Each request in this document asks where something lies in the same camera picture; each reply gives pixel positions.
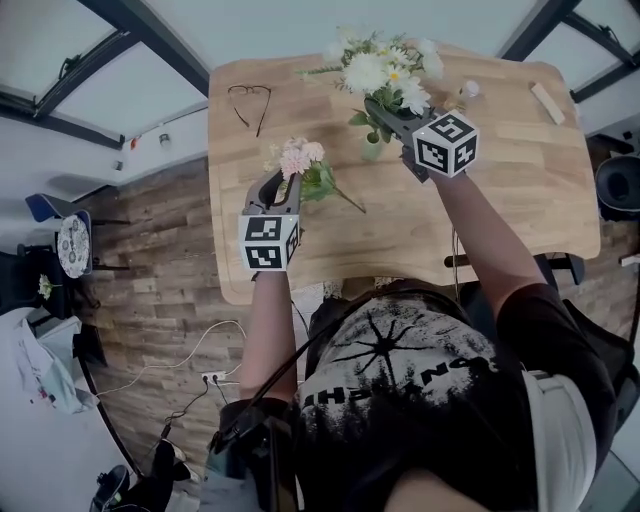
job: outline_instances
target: white cloth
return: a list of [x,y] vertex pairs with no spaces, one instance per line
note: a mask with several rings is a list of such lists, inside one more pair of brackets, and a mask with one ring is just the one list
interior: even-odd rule
[[587,404],[567,377],[522,374],[533,424],[538,512],[576,512],[596,470],[596,436]]
[[74,384],[73,336],[80,333],[81,326],[75,316],[67,318],[36,339],[25,318],[14,345],[23,389],[69,414],[92,409],[97,403],[93,395]]

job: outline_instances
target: flower bouquet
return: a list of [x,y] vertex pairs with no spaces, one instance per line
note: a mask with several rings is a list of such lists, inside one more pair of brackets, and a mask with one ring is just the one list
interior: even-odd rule
[[[374,32],[363,39],[352,30],[341,28],[338,29],[338,41],[329,45],[324,58],[325,67],[301,73],[308,76],[340,72],[336,87],[363,93],[365,98],[393,113],[408,110],[422,115],[424,109],[429,108],[431,95],[420,85],[417,74],[442,78],[444,69],[433,41],[422,39],[413,47],[403,36],[381,41],[380,33]],[[386,143],[391,140],[388,129],[379,126],[362,110],[356,110],[349,124],[370,126],[372,132],[367,140],[371,144],[378,143],[380,138]]]
[[44,297],[44,300],[49,300],[49,297],[51,297],[51,292],[53,291],[53,289],[58,288],[60,286],[62,285],[52,284],[46,275],[40,274],[40,280],[38,281],[38,293]]
[[367,211],[351,200],[336,185],[333,169],[325,160],[325,151],[319,142],[308,142],[301,137],[289,139],[282,148],[272,144],[271,160],[264,164],[265,171],[269,172],[280,168],[284,182],[280,186],[280,194],[284,196],[289,184],[289,178],[295,173],[302,177],[301,197],[302,202],[320,201],[330,194],[337,194],[351,203],[362,213]]

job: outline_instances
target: eyeglasses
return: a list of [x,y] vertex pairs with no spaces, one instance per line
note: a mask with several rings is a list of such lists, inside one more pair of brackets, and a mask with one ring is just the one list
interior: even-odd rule
[[242,121],[244,125],[247,128],[249,128],[250,127],[249,123],[245,121],[245,119],[240,115],[240,112],[238,112],[238,109],[233,103],[233,96],[231,95],[231,91],[238,90],[238,91],[243,91],[244,94],[258,94],[258,92],[256,92],[256,89],[262,89],[264,91],[267,91],[268,93],[267,104],[264,107],[264,112],[262,112],[262,117],[260,118],[260,124],[258,125],[258,131],[256,132],[256,137],[258,137],[260,135],[260,130],[262,128],[262,121],[264,120],[264,116],[267,113],[267,108],[269,108],[269,100],[271,100],[271,89],[269,89],[268,87],[265,87],[264,85],[232,85],[231,87],[229,87],[229,89],[227,89],[227,94],[229,95],[229,99],[231,100],[231,106],[233,107],[233,110],[236,111],[236,115],[238,116],[240,121]]

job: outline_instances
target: black t-shirt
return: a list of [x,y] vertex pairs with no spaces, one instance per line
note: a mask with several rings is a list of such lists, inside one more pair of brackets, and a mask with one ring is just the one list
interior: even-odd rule
[[[424,468],[491,510],[537,507],[522,370],[562,374],[591,415],[598,467],[615,398],[601,360],[557,292],[532,285],[504,304],[494,343],[428,294],[369,300],[341,324],[285,404],[305,510],[382,510],[398,477]],[[228,423],[244,407],[225,407]]]

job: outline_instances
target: potted plant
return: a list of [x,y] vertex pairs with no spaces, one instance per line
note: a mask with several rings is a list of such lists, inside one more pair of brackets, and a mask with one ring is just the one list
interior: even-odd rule
[[[418,74],[442,78],[444,69],[433,41],[422,39],[411,46],[403,36],[383,41],[381,33],[373,32],[361,38],[348,28],[338,29],[338,41],[329,45],[324,57],[325,67],[301,73],[339,72],[341,76],[334,82],[337,88],[364,94],[393,113],[404,110],[422,115],[429,108],[431,95],[420,85]],[[372,129],[363,141],[362,157],[366,160],[375,160],[382,150],[381,141],[391,140],[386,127],[379,126],[364,111],[357,110],[349,124]]]

